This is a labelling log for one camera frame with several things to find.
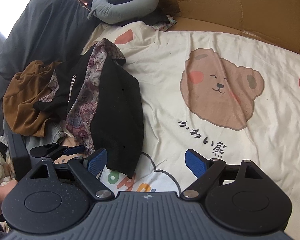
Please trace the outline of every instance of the pink cheek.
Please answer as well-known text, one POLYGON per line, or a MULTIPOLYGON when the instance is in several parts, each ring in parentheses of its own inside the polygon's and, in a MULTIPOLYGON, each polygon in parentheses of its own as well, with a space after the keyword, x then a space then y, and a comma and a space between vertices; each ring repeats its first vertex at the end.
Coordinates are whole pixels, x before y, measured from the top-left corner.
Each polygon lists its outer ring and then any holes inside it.
POLYGON ((237 102, 238 102, 239 105, 240 105, 240 98, 239 98, 235 93, 233 93, 232 91, 230 91, 230 95, 231 95, 235 100, 237 100, 237 102))
POLYGON ((203 80, 203 73, 201 71, 191 71, 188 78, 192 84, 199 84, 203 80))

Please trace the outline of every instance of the cardboard flap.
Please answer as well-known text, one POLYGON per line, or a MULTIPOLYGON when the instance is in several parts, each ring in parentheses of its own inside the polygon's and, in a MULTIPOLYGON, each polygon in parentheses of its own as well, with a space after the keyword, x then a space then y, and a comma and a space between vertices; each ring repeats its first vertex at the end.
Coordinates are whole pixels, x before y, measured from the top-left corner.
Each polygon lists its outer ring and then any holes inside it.
POLYGON ((160 0, 168 14, 227 26, 300 54, 300 0, 160 0))

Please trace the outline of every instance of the dark gray pillow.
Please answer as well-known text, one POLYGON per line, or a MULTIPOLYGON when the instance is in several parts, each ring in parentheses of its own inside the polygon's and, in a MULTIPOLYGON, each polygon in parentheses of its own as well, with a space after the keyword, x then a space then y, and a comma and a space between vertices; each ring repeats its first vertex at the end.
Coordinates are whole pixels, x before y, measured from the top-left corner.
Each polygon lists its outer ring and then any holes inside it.
POLYGON ((89 12, 78 0, 31 0, 0 52, 0 101, 12 77, 31 61, 49 64, 80 55, 100 23, 88 20, 89 12))

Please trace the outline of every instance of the cardboard box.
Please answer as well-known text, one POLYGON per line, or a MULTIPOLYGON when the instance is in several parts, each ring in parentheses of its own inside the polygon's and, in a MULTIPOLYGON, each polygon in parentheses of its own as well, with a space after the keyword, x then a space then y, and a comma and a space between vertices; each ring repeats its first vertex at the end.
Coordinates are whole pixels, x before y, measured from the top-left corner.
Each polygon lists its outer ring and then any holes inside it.
POLYGON ((172 30, 233 33, 300 54, 300 0, 160 0, 160 6, 177 16, 172 30))

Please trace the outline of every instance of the ribbed plastic surface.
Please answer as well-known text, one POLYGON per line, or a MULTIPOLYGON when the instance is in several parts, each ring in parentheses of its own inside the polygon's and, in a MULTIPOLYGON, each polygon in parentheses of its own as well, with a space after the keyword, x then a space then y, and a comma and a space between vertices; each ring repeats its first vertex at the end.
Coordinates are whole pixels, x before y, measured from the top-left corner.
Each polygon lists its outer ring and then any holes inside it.
POLYGON ((88 217, 70 230, 50 236, 19 232, 6 240, 288 240, 277 232, 268 236, 239 236, 214 224, 198 203, 185 202, 174 192, 121 192, 109 202, 95 204, 88 217))

